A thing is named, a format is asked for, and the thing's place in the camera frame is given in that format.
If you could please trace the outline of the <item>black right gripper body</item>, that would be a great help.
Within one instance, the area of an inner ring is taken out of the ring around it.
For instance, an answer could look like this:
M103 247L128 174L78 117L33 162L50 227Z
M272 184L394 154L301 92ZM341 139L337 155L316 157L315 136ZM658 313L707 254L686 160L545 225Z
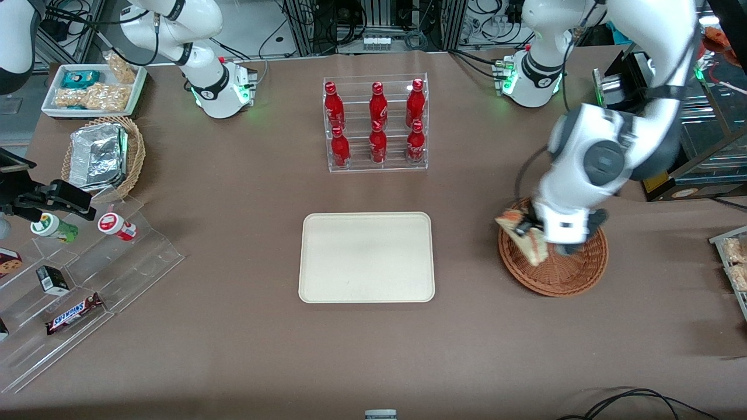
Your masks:
M34 181L29 176L32 168L32 160L1 149L1 207L4 214L29 218L29 210L16 206L15 202L23 194L34 191Z

